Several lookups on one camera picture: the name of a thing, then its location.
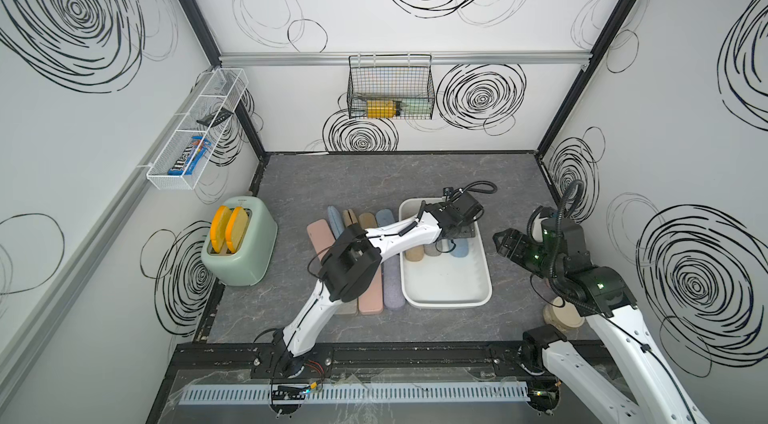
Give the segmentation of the light blue glasses case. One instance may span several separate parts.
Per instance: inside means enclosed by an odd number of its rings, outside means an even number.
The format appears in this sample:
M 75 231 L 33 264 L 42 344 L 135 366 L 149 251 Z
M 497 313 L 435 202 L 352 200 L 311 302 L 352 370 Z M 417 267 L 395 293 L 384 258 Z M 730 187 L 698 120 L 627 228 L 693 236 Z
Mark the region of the light blue glasses case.
M 396 223 L 394 214 L 390 209 L 382 209 L 376 212 L 375 218 L 377 225 L 385 234 L 392 234 L 391 226 Z

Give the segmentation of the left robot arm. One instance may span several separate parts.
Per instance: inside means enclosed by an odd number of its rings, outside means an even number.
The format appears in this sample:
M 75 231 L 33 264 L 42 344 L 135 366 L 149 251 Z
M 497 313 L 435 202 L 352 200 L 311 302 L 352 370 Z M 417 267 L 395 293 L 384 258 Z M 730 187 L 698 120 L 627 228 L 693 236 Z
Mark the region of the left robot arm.
M 466 190 L 436 203 L 420 204 L 416 215 L 394 224 L 364 229 L 355 224 L 324 250 L 316 285 L 298 315 L 275 332 L 270 375 L 290 378 L 300 373 L 304 356 L 337 308 L 360 297 L 381 264 L 420 245 L 455 238 L 477 222 L 483 206 Z

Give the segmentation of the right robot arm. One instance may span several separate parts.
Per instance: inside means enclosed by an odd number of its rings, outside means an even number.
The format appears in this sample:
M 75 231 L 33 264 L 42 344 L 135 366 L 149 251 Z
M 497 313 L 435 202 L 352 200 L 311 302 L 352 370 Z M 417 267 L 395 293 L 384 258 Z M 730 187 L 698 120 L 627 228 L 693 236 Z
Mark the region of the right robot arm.
M 496 251 L 545 280 L 600 338 L 631 393 L 624 395 L 553 325 L 527 331 L 519 362 L 530 375 L 564 383 L 602 423 L 704 423 L 702 410 L 670 369 L 636 299 L 610 267 L 593 263 L 579 224 L 564 212 L 536 210 L 528 228 L 494 234 Z

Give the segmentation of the tan fabric glasses case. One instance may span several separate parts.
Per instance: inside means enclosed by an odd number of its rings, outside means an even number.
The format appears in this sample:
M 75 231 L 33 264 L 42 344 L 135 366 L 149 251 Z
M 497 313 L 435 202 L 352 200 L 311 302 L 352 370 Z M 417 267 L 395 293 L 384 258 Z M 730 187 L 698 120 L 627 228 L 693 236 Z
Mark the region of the tan fabric glasses case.
M 420 262 L 424 259 L 424 256 L 425 256 L 424 246 L 419 245 L 411 249 L 408 249 L 404 253 L 404 255 L 405 255 L 405 259 L 408 262 Z

